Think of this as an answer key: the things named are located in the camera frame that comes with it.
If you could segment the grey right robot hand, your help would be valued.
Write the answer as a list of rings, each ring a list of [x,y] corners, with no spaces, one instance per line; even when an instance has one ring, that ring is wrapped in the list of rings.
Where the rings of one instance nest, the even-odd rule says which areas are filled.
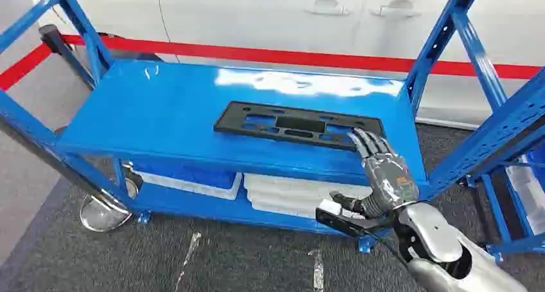
[[[405,159],[385,138],[359,127],[354,127],[348,136],[360,154],[372,192],[363,199],[357,199],[331,191],[333,201],[348,211],[374,219],[418,200],[419,189]]]

